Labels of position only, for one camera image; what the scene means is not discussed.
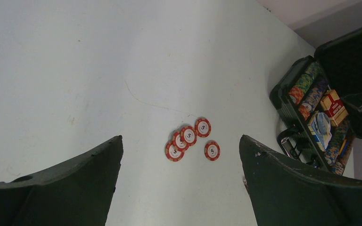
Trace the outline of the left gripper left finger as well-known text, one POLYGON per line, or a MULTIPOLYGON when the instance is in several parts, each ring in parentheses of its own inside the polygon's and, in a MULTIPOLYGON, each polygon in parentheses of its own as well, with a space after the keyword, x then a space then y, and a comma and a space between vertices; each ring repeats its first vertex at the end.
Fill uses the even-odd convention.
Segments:
POLYGON ((122 156, 122 136, 115 136, 62 163, 0 182, 0 226, 103 226, 122 156))

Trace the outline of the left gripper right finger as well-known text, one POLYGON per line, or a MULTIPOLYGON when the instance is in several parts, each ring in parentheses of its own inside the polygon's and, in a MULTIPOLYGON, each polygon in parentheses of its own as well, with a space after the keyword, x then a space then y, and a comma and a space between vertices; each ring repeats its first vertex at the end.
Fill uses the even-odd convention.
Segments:
POLYGON ((243 135, 239 154, 260 226, 362 226, 362 180, 289 158, 243 135))

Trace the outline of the red Texas Hold'em card deck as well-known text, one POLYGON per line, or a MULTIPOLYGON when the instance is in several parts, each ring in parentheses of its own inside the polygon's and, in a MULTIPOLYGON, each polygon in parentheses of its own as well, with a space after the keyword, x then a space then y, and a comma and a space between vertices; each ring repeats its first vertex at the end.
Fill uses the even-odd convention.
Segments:
POLYGON ((333 127, 338 127, 340 123, 348 116, 341 98, 336 90, 328 90, 320 100, 320 105, 324 113, 328 116, 333 127))

